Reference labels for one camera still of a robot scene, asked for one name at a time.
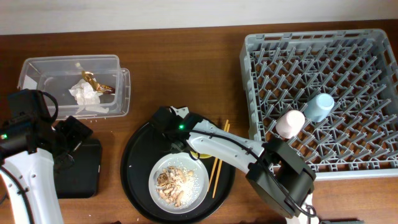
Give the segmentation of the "yellow bowl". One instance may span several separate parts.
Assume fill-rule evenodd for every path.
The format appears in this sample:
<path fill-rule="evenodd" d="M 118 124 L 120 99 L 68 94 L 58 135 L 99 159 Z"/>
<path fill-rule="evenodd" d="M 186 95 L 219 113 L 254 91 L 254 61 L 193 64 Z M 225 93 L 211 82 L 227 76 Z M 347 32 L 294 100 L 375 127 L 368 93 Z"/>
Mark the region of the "yellow bowl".
<path fill-rule="evenodd" d="M 193 151 L 190 151 L 190 154 L 191 154 L 191 156 L 192 156 L 194 159 L 208 159 L 208 158 L 211 158 L 211 155 L 208 155 L 208 154 L 200 154 L 200 153 L 193 152 Z"/>

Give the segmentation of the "white tissue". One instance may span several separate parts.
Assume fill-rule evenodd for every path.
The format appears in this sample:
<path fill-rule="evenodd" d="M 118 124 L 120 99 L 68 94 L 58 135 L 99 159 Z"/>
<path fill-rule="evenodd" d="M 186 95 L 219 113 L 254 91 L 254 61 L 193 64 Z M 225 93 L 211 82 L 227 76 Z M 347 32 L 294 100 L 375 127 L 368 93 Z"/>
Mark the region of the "white tissue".
<path fill-rule="evenodd" d="M 93 89 L 93 87 L 84 79 L 81 79 L 76 85 L 69 89 L 70 94 L 76 100 L 79 108 L 76 114 L 83 110 L 97 113 L 108 113 L 108 108 L 100 106 L 100 96 L 102 93 Z"/>

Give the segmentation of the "wooden chopstick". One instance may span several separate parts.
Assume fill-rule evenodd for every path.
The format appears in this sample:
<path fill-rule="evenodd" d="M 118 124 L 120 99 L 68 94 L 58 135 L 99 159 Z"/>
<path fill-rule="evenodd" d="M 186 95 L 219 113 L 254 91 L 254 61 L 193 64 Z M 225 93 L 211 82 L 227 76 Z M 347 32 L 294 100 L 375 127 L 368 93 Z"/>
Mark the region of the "wooden chopstick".
<path fill-rule="evenodd" d="M 225 122 L 225 125 L 224 125 L 224 131 L 228 133 L 229 129 L 230 129 L 230 123 L 229 123 L 229 120 L 227 119 Z M 216 191 L 218 188 L 218 182 L 219 182 L 219 178 L 220 178 L 220 174 L 221 174 L 222 163 L 223 163 L 223 161 L 221 159 L 215 159 L 215 162 L 213 164 L 213 168 L 214 169 L 217 168 L 217 173 L 216 173 L 212 198 L 215 198 L 215 195 L 216 195 Z"/>
<path fill-rule="evenodd" d="M 228 125 L 229 125 L 229 120 L 227 119 L 225 124 L 224 124 L 224 131 L 226 131 L 226 132 L 228 132 L 228 130 L 229 130 L 228 129 Z M 212 179 L 214 177 L 214 173 L 215 173 L 215 170 L 216 170 L 217 163 L 218 163 L 218 158 L 215 157 L 214 163 L 213 163 L 213 167 L 212 167 L 212 170 L 211 170 L 211 175 L 210 175 L 210 179 L 209 179 L 209 186 L 208 186 L 208 190 L 207 191 L 209 191 L 209 189 L 210 189 L 211 181 L 212 181 Z"/>

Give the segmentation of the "gold snack wrapper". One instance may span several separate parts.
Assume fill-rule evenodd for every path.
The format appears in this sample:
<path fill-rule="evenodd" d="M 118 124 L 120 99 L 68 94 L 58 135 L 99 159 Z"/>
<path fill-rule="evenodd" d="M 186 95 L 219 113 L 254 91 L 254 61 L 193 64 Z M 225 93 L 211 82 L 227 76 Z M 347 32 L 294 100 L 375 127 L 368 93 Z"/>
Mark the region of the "gold snack wrapper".
<path fill-rule="evenodd" d="M 115 94 L 116 89 L 111 87 L 111 86 L 107 86 L 107 85 L 103 85 L 98 83 L 96 80 L 94 80 L 94 74 L 91 72 L 87 72 L 87 71 L 82 71 L 81 72 L 83 79 L 88 82 L 92 88 L 100 93 L 103 94 Z"/>

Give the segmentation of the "pink cup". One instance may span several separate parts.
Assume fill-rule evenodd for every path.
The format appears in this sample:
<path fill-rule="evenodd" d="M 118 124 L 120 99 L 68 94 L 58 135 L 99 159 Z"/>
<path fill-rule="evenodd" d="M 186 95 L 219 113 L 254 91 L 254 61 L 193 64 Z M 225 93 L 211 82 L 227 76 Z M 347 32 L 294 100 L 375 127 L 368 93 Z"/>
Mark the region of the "pink cup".
<path fill-rule="evenodd" d="M 290 110 L 282 115 L 276 122 L 277 134 L 283 138 L 291 139 L 298 135 L 305 124 L 305 116 L 298 110 Z"/>

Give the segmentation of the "light blue cup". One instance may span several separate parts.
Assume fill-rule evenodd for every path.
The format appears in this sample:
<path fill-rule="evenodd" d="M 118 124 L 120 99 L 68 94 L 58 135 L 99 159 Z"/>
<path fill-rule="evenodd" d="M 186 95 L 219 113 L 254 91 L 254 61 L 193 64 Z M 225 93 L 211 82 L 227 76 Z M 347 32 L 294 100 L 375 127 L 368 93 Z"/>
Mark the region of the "light blue cup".
<path fill-rule="evenodd" d="M 320 93 L 307 103 L 303 113 L 306 118 L 318 123 L 329 115 L 334 105 L 335 101 L 331 95 Z"/>

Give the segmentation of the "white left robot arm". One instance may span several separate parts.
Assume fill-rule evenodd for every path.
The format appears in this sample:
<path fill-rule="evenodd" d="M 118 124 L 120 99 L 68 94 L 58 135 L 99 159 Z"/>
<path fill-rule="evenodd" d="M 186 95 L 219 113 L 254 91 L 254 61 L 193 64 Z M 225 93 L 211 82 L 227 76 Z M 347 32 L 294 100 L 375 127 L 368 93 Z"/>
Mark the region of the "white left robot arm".
<path fill-rule="evenodd" d="M 57 121 L 40 90 L 7 97 L 12 117 L 1 126 L 1 177 L 16 223 L 63 223 L 54 181 L 55 160 L 75 151 L 92 130 L 69 116 Z"/>

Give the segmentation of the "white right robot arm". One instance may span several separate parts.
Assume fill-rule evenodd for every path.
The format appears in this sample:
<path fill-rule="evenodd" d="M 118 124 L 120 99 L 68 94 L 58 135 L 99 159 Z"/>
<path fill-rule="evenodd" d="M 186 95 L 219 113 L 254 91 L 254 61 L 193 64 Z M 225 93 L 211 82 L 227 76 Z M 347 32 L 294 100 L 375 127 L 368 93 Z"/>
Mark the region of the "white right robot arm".
<path fill-rule="evenodd" d="M 241 138 L 188 108 L 161 107 L 150 124 L 179 152 L 221 159 L 244 172 L 258 196 L 287 223 L 319 223 L 312 204 L 316 174 L 285 141 Z"/>

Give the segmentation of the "clear plastic waste bin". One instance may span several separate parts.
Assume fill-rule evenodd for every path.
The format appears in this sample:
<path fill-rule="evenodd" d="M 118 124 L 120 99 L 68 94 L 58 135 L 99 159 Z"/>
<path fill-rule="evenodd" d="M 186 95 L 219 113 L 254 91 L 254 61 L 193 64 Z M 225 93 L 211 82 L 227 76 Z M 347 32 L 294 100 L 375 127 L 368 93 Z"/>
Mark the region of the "clear plastic waste bin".
<path fill-rule="evenodd" d="M 83 79 L 82 71 L 91 72 L 95 80 L 116 90 L 103 94 L 99 102 L 79 105 L 70 90 Z M 58 119 L 112 118 L 129 112 L 131 79 L 117 55 L 72 55 L 36 57 L 25 60 L 18 89 L 40 90 L 51 94 L 58 103 Z"/>

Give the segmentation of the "grey dishwasher rack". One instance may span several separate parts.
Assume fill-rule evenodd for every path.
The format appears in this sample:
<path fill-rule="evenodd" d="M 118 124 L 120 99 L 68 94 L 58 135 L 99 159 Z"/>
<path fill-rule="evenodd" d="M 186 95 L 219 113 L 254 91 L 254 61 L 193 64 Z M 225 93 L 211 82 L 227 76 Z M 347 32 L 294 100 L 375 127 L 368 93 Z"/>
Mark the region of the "grey dishwasher rack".
<path fill-rule="evenodd" d="M 397 175 L 397 61 L 383 30 L 250 34 L 239 58 L 251 139 L 327 93 L 328 116 L 288 141 L 317 180 Z"/>

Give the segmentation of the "round black tray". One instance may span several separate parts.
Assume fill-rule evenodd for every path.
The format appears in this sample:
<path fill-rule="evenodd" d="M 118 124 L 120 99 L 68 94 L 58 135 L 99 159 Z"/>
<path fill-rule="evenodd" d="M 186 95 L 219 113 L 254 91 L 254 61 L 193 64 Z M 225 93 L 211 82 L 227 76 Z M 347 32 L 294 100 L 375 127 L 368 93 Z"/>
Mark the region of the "round black tray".
<path fill-rule="evenodd" d="M 128 140 L 121 159 L 121 183 L 131 204 L 147 219 L 157 223 L 196 223 L 217 211 L 228 198 L 234 184 L 236 168 L 222 163 L 214 197 L 208 194 L 191 212 L 168 213 L 152 200 L 149 175 L 155 163 L 170 154 L 170 144 L 148 122 Z"/>

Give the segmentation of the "black square bin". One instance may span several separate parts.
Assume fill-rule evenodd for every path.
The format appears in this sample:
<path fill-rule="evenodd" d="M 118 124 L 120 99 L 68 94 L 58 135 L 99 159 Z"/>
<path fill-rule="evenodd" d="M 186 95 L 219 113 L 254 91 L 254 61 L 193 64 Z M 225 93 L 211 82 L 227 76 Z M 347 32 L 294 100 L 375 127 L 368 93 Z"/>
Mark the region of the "black square bin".
<path fill-rule="evenodd" d="M 86 140 L 69 157 L 69 165 L 55 171 L 58 198 L 90 198 L 96 195 L 101 169 L 102 146 L 98 139 Z"/>

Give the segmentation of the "grey plate with food scraps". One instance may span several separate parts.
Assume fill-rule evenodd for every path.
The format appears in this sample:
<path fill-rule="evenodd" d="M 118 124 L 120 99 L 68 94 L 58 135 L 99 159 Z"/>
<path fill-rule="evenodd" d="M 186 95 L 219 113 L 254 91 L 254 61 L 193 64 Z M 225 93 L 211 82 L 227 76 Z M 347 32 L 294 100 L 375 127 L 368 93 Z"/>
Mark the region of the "grey plate with food scraps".
<path fill-rule="evenodd" d="M 155 204 L 171 214 L 184 214 L 205 199 L 209 176 L 205 165 L 186 152 L 159 159 L 149 175 L 149 193 Z"/>

